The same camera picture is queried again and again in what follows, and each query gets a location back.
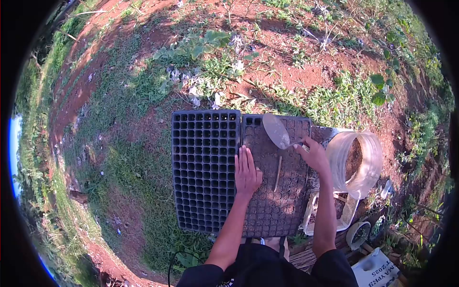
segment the black plastic seedling tray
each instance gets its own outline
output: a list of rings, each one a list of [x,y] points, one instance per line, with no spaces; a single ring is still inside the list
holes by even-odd
[[[311,133],[311,120],[277,116],[287,128],[290,142],[300,141]],[[249,203],[243,237],[295,235],[305,211],[304,198],[308,166],[293,148],[279,150],[266,133],[263,115],[242,115],[242,144],[251,149],[255,165],[263,171],[263,182]],[[282,156],[276,191],[279,155]]]
[[[236,194],[239,110],[172,114],[172,170],[179,226],[219,233]]]
[[[234,155],[242,142],[263,171],[262,186],[249,203],[243,237],[296,234],[306,204],[308,167],[293,148],[281,151],[280,178],[274,192],[279,150],[266,134],[262,118],[246,114],[241,121],[239,110],[172,114],[172,170],[180,228],[220,232],[235,199]],[[279,118],[291,142],[310,135],[310,119]]]

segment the black shirt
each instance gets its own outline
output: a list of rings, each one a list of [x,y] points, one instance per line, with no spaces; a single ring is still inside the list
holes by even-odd
[[[354,272],[340,250],[324,253],[311,275],[280,258],[274,249],[256,243],[241,244],[236,261],[225,272],[212,264],[188,268],[177,287],[357,287]]]

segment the black wire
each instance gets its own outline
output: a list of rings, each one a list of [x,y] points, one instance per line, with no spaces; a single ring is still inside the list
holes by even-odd
[[[172,258],[171,258],[171,261],[169,262],[169,270],[168,270],[168,285],[169,287],[171,287],[171,280],[170,280],[170,275],[171,275],[171,268],[172,268],[172,265],[174,264],[174,259],[175,259],[175,256],[179,253],[185,253],[185,254],[189,254],[191,256],[193,256],[194,258],[198,259],[198,261],[200,261],[202,263],[202,260],[197,258],[194,254],[191,254],[189,252],[186,252],[186,251],[177,251],[176,253],[174,253],[172,255]]]

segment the scoop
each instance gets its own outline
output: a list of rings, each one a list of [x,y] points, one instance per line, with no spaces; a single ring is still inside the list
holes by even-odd
[[[285,150],[294,144],[303,145],[302,142],[290,144],[290,137],[282,122],[271,113],[263,115],[263,126],[271,141],[281,150]]]

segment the person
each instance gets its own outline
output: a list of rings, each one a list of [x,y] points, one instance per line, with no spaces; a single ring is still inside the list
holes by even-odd
[[[293,147],[309,167],[317,171],[320,182],[312,247],[317,261],[311,274],[296,269],[288,262],[288,256],[280,256],[282,248],[276,250],[253,242],[240,244],[249,201],[263,177],[262,171],[254,165],[250,149],[242,146],[239,156],[235,155],[237,193],[228,218],[207,261],[186,269],[177,287],[358,286],[350,264],[335,247],[335,201],[325,149],[308,136],[302,143],[309,147],[309,152],[298,144]]]

